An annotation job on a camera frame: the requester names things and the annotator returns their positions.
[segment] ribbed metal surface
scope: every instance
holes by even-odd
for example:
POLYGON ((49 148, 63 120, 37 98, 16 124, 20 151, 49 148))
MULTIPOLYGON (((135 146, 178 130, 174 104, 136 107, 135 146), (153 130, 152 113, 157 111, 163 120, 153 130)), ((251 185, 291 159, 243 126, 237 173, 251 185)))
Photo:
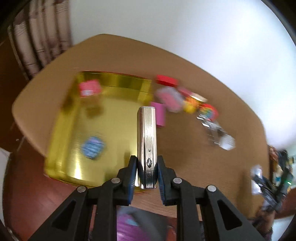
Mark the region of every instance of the ribbed metal surface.
POLYGON ((154 107, 138 110, 138 182, 140 188, 155 188, 157 176, 154 167, 157 161, 156 121, 154 107))

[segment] blue striped object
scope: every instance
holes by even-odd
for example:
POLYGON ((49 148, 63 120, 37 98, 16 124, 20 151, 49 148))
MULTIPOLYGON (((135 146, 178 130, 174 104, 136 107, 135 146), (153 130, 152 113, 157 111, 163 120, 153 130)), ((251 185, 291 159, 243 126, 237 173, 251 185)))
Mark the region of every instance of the blue striped object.
POLYGON ((104 149, 104 142, 95 136, 90 137, 82 146, 82 153, 84 156, 94 159, 104 149))

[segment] screw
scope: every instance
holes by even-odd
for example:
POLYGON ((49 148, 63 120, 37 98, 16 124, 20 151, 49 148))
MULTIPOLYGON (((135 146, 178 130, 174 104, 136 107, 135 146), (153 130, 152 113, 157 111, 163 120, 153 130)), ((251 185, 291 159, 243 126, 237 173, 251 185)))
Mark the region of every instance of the screw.
POLYGON ((77 188, 77 192, 85 192, 86 191, 86 187, 85 186, 79 186, 78 188, 77 188))
POLYGON ((114 183, 114 184, 117 184, 117 183, 120 182, 120 179, 118 177, 115 177, 115 178, 111 179, 111 182, 114 183))
POLYGON ((209 186, 207 187, 207 189, 208 189, 210 192, 214 192, 214 191, 217 190, 217 188, 216 188, 214 185, 209 185, 209 186))
POLYGON ((182 182, 182 179, 179 178, 179 177, 175 177, 175 178, 173 179, 173 182, 174 182, 174 183, 177 183, 177 184, 180 184, 180 183, 182 182))

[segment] red box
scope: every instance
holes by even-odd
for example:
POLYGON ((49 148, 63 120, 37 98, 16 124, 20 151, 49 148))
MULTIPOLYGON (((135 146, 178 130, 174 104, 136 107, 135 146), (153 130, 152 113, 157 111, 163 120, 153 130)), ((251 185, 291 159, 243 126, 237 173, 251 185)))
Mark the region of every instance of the red box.
POLYGON ((158 74, 156 76, 156 82, 161 85, 167 85, 167 86, 172 86, 172 87, 178 86, 178 80, 176 80, 172 77, 168 77, 168 76, 160 75, 160 74, 158 74))

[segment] table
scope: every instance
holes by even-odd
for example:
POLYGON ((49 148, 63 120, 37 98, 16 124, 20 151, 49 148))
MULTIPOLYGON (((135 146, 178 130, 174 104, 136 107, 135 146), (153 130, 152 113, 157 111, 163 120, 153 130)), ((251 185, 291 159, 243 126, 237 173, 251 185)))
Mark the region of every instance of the table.
MULTIPOLYGON (((180 80, 182 86, 208 99, 219 111, 220 125, 236 139, 231 151, 212 146, 195 115, 167 113, 166 126, 157 129, 157 151, 177 176, 192 185, 217 186, 246 216, 254 215, 262 202, 251 195, 250 168, 260 164, 268 174, 264 128, 256 114, 229 88, 194 64, 155 46, 136 40, 101 34, 89 38, 48 64, 23 89, 12 113, 17 125, 43 156, 56 114, 78 71, 125 73, 154 79, 157 74, 180 80)), ((164 207, 159 190, 136 193, 132 205, 175 217, 175 207, 164 207)))

